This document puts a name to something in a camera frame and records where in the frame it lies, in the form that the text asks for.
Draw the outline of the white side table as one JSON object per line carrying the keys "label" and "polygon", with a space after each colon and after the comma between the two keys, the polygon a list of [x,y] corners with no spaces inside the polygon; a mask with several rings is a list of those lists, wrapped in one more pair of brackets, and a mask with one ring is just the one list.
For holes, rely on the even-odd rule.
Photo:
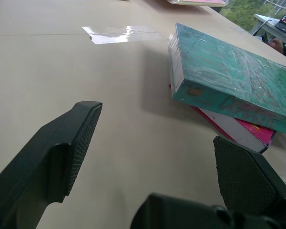
{"label": "white side table", "polygon": [[254,17],[257,19],[257,22],[255,23],[255,25],[252,27],[251,31],[249,32],[251,35],[253,35],[257,31],[257,29],[262,28],[286,44],[286,33],[279,30],[275,26],[279,22],[279,19],[275,19],[275,18],[271,18],[271,17],[267,17],[264,15],[259,15],[259,14],[254,14]]}

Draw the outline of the bystander hand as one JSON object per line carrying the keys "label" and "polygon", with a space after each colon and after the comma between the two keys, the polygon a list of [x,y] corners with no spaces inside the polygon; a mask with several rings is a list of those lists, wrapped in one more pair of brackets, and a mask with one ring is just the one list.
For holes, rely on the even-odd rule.
{"label": "bystander hand", "polygon": [[268,42],[268,45],[273,49],[275,49],[276,51],[278,51],[279,53],[281,54],[284,53],[284,46],[279,39],[274,38],[272,41]]}

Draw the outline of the teal plastic-wrapped book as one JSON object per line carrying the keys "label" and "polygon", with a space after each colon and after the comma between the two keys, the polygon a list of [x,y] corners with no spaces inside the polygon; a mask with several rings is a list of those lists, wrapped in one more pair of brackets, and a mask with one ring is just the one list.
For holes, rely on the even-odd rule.
{"label": "teal plastic-wrapped book", "polygon": [[172,98],[286,134],[286,66],[177,23]]}

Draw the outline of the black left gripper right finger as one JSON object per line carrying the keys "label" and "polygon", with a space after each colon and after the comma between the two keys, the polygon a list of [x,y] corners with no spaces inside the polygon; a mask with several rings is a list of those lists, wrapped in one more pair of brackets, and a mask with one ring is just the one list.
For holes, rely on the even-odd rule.
{"label": "black left gripper right finger", "polygon": [[213,144],[218,184],[229,210],[286,215],[286,184],[261,153],[219,136]]}

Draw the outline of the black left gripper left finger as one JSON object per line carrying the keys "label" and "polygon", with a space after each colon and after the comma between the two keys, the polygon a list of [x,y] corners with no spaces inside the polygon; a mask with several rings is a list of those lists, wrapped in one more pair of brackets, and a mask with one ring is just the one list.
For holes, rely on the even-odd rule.
{"label": "black left gripper left finger", "polygon": [[71,192],[102,111],[81,101],[41,127],[0,173],[0,229],[36,229]]}

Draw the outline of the pink white book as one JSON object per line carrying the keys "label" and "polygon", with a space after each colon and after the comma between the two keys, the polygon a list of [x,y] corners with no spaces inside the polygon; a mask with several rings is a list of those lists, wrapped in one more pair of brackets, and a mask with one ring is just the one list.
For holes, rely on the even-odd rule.
{"label": "pink white book", "polygon": [[211,112],[202,108],[192,108],[207,120],[225,138],[243,147],[263,153],[272,143],[275,130],[235,119],[223,114]]}

